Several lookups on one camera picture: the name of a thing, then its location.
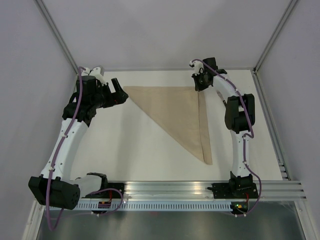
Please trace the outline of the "beige cloth napkin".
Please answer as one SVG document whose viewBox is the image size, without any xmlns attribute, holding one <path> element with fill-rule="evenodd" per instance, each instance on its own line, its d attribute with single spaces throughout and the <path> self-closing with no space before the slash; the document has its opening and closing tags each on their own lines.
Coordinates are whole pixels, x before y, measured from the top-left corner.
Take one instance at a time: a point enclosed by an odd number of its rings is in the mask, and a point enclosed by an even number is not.
<svg viewBox="0 0 320 240">
<path fill-rule="evenodd" d="M 124 90 L 184 149 L 206 165 L 213 164 L 204 93 L 190 86 L 125 86 Z"/>
</svg>

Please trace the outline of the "black handled steel fork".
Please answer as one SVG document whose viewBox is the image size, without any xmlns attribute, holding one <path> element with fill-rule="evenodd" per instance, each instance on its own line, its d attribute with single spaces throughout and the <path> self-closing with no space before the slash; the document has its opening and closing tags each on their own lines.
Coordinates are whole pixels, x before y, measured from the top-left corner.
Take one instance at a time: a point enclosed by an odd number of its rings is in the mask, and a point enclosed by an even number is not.
<svg viewBox="0 0 320 240">
<path fill-rule="evenodd" d="M 227 104 L 227 102 L 224 99 L 224 96 L 222 95 L 222 93 L 220 91 L 216 91 L 217 95 L 220 97 L 221 101 L 223 102 L 224 105 Z"/>
</svg>

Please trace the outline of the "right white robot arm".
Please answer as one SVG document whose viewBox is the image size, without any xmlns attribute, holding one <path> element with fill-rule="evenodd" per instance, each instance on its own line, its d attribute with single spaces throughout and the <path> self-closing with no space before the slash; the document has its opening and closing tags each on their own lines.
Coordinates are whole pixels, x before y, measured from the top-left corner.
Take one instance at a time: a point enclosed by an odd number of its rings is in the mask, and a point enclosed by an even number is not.
<svg viewBox="0 0 320 240">
<path fill-rule="evenodd" d="M 255 97 L 253 94 L 241 93 L 229 79 L 224 69 L 219 69 L 214 57 L 204 60 L 194 59 L 189 63 L 194 69 L 191 77 L 198 92 L 214 87 L 221 98 L 224 107 L 224 123 L 230 131 L 232 139 L 232 168 L 230 179 L 226 186 L 218 187 L 212 184 L 209 188 L 216 199 L 252 198 L 259 194 L 253 182 L 253 174 L 249 167 L 249 139 L 254 138 L 253 125 L 255 124 Z"/>
</svg>

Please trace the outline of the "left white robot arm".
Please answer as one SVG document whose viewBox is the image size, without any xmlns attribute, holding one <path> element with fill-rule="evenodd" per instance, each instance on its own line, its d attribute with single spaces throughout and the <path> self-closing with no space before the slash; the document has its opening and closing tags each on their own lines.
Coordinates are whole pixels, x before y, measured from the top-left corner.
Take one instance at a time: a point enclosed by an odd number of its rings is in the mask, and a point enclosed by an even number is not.
<svg viewBox="0 0 320 240">
<path fill-rule="evenodd" d="M 111 92 L 108 83 L 102 83 L 94 76 L 86 75 L 77 79 L 76 92 L 63 109 L 60 134 L 52 154 L 40 175 L 32 176 L 28 182 L 39 204 L 73 210 L 81 198 L 120 197 L 118 193 L 111 194 L 111 189 L 122 192 L 124 184 L 109 183 L 103 173 L 89 172 L 71 179 L 81 140 L 97 110 L 123 104 L 129 97 L 117 78 L 111 82 L 114 92 Z"/>
</svg>

